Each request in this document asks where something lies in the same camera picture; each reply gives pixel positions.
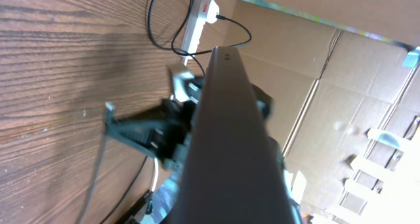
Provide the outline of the blue Galaxy S24 smartphone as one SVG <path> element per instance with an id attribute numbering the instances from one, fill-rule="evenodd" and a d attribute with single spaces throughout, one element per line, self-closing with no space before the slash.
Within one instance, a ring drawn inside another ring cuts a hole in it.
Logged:
<path id="1" fill-rule="evenodd" d="M 215 47 L 169 222 L 298 220 L 240 54 Z"/>

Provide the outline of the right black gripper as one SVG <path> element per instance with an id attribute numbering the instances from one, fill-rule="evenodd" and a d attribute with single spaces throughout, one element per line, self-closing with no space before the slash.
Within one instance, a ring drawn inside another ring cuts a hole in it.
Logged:
<path id="1" fill-rule="evenodd" d="M 178 171 L 184 166 L 191 141 L 203 82 L 187 82 L 187 100 L 164 99 L 145 111 L 115 117 L 115 106 L 105 103 L 105 135 L 147 156 L 158 158 L 163 169 Z"/>

